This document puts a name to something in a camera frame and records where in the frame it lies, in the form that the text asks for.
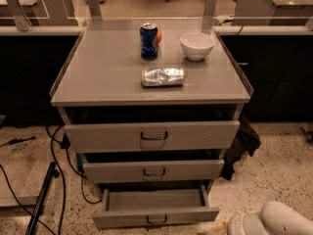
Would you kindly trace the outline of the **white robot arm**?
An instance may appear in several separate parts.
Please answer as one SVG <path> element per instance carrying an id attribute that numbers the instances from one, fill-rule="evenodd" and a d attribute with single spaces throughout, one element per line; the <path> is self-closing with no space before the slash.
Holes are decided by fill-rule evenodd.
<path id="1" fill-rule="evenodd" d="M 284 203 L 271 201 L 258 212 L 233 215 L 227 235 L 313 235 L 313 221 Z"/>

